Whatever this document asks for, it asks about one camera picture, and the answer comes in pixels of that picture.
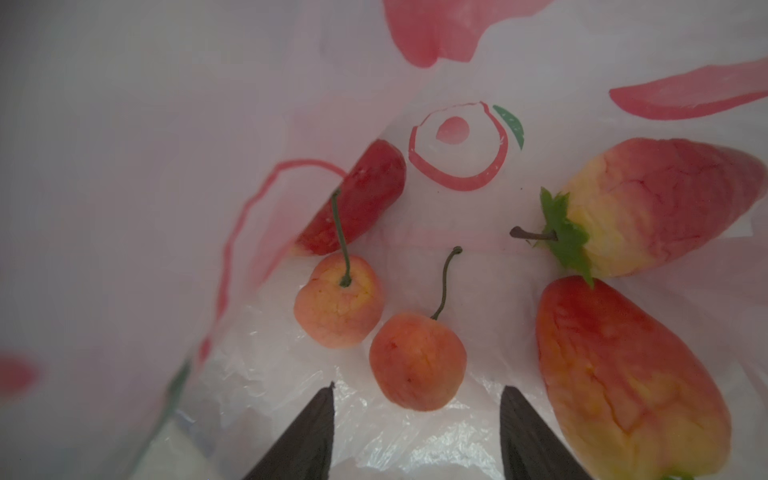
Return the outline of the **fake cherry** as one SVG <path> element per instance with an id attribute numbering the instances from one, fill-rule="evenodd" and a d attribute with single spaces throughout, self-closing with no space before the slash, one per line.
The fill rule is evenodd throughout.
<path id="1" fill-rule="evenodd" d="M 441 301 L 435 312 L 402 312 L 388 319 L 369 350 L 373 376 L 390 402 L 408 410 L 431 412 L 445 407 L 464 381 L 467 352 L 459 336 L 439 322 L 448 293 L 448 269 L 463 252 L 455 246 L 442 269 Z"/>
<path id="2" fill-rule="evenodd" d="M 336 190 L 330 199 L 340 251 L 324 258 L 296 295 L 293 313 L 309 337 L 330 349 L 360 344 L 380 321 L 385 295 L 369 263 L 351 255 Z"/>

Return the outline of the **fake strawberry with leaves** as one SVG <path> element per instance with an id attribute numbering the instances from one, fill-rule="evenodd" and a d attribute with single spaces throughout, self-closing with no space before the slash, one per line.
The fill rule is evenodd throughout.
<path id="1" fill-rule="evenodd" d="M 631 138 L 597 155 L 557 193 L 540 191 L 545 226 L 511 229 L 545 245 L 589 286 L 668 264 L 720 236 L 767 193 L 746 152 L 685 139 Z"/>

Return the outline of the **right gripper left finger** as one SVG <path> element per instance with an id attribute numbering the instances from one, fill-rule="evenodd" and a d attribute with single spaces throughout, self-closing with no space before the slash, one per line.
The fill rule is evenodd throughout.
<path id="1" fill-rule="evenodd" d="M 321 388 L 243 480 L 326 480 L 334 442 L 335 384 Z"/>

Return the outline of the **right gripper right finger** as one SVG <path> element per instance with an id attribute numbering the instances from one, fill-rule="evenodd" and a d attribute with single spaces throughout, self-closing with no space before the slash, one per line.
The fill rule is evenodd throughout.
<path id="1" fill-rule="evenodd" d="M 500 446 L 507 480 L 592 480 L 514 386 L 501 395 Z"/>

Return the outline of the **red fake chili piece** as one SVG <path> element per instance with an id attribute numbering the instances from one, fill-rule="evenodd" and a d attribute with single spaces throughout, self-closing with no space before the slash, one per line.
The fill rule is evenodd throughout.
<path id="1" fill-rule="evenodd" d="M 370 230 L 402 195 L 407 167 L 403 154 L 378 139 L 370 144 L 340 185 L 339 218 L 348 244 Z M 295 255 L 328 255 L 340 249 L 332 207 L 327 202 L 294 243 Z"/>

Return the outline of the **fake red yellow mango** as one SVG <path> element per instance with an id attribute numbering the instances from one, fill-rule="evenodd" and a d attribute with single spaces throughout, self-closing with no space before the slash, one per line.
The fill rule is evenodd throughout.
<path id="1" fill-rule="evenodd" d="M 536 342 L 556 420 L 593 477 L 691 479 L 727 463 L 731 415 L 708 370 L 611 286 L 578 276 L 550 283 Z"/>

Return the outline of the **pink plastic bag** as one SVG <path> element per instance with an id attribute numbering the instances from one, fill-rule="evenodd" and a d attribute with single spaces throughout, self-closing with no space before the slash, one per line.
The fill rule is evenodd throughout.
<path id="1" fill-rule="evenodd" d="M 500 400 L 548 423 L 534 321 L 557 262 L 508 235 L 632 137 L 767 155 L 763 1 L 5 1 L 5 479 L 239 479 L 332 387 L 334 479 L 500 479 Z M 354 252 L 469 365 L 444 409 L 321 347 L 294 237 L 367 146 L 406 190 Z"/>

